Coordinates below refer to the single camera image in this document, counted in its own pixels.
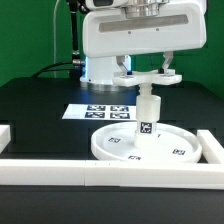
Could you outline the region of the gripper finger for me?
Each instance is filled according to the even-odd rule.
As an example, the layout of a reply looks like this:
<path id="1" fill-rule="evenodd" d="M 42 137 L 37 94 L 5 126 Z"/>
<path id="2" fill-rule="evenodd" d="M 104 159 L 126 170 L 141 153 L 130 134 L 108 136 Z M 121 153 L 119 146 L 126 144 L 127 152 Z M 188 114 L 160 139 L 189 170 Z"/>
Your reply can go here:
<path id="1" fill-rule="evenodd" d="M 130 66 L 130 57 L 129 56 L 117 56 L 116 62 L 123 72 L 124 75 L 127 75 L 129 72 L 129 66 Z"/>
<path id="2" fill-rule="evenodd" d="M 164 52 L 163 57 L 164 57 L 164 62 L 163 62 L 162 67 L 159 69 L 159 73 L 167 74 L 168 68 L 173 60 L 173 52 L 172 51 Z"/>

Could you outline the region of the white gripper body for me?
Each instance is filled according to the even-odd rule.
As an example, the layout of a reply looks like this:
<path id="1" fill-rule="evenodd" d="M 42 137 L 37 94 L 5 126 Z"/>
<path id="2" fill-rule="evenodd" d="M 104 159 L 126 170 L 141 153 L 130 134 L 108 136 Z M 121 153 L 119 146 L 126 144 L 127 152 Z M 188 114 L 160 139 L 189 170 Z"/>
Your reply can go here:
<path id="1" fill-rule="evenodd" d="M 206 42 L 207 0 L 86 0 L 89 58 L 196 49 Z"/>

